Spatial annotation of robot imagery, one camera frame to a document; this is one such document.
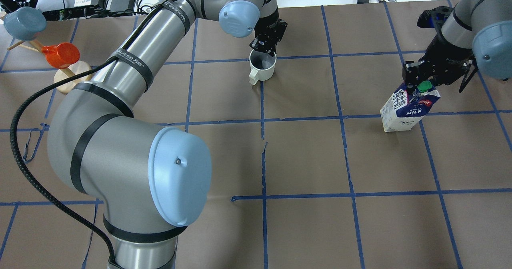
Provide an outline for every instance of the gray robot arm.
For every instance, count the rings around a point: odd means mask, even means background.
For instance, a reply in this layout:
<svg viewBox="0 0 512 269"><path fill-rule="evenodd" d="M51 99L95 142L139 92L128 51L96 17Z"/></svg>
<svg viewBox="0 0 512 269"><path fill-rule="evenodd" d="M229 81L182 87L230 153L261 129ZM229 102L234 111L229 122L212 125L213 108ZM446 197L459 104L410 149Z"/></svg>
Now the gray robot arm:
<svg viewBox="0 0 512 269"><path fill-rule="evenodd" d="M71 90L49 132L55 173L105 202L104 224L117 240L111 268L171 268L176 236L205 205L212 172L205 143L132 112L194 20L217 20L238 37L258 27L251 44L270 54L284 32L276 0L162 0L154 11L113 53L117 61Z"/></svg>
<svg viewBox="0 0 512 269"><path fill-rule="evenodd" d="M427 79L450 85L466 75L462 91L471 64L493 78L512 77L511 6L512 0L461 0L453 10L441 6L425 11L418 26L434 27L437 35L418 62L403 64L409 93Z"/></svg>

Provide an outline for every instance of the sticker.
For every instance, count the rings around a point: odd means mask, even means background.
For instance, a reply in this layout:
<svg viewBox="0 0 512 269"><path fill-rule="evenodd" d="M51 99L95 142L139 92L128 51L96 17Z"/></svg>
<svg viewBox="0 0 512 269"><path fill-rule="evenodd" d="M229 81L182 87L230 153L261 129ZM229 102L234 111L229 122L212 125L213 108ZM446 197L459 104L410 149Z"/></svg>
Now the sticker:
<svg viewBox="0 0 512 269"><path fill-rule="evenodd" d="M92 0L75 0L75 7L91 5Z"/></svg>

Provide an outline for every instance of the robotic arm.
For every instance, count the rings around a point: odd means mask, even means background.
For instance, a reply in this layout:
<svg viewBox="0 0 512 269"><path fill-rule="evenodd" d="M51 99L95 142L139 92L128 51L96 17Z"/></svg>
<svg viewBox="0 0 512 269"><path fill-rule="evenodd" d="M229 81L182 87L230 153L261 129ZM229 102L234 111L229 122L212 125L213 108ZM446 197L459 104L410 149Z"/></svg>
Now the robotic arm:
<svg viewBox="0 0 512 269"><path fill-rule="evenodd" d="M161 0L53 118L48 154L67 185L104 200L117 241L109 268L170 269L176 236L201 213L212 164L205 143L176 128L133 119L132 108L196 18L219 21L251 47L274 54L286 23L276 0Z"/></svg>
<svg viewBox="0 0 512 269"><path fill-rule="evenodd" d="M408 93L425 80L450 85L464 76L462 92L477 70L501 80L512 77L510 5L512 0L461 0L455 9L423 12L418 26L434 27L437 35L419 61L402 65ZM471 66L475 69L468 77Z"/></svg>

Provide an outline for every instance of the light blue cup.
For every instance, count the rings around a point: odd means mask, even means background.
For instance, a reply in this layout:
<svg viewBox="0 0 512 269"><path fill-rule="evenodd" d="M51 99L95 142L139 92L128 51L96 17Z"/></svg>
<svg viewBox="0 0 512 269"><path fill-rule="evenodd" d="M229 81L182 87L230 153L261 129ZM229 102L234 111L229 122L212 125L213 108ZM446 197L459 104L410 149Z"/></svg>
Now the light blue cup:
<svg viewBox="0 0 512 269"><path fill-rule="evenodd" d="M21 7L5 16L4 26L14 38L31 41L46 29L46 19L40 10Z"/></svg>

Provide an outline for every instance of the white mug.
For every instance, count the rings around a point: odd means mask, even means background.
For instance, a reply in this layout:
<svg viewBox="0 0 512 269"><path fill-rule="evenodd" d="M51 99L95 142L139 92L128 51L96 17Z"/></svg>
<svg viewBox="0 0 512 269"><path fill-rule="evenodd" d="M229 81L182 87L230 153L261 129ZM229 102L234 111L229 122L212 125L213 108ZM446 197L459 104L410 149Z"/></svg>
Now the white mug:
<svg viewBox="0 0 512 269"><path fill-rule="evenodd" d="M252 51L249 54L249 63L251 65L251 73L249 74L249 83L256 85L258 81L265 81L272 77L278 56L274 56L263 52Z"/></svg>

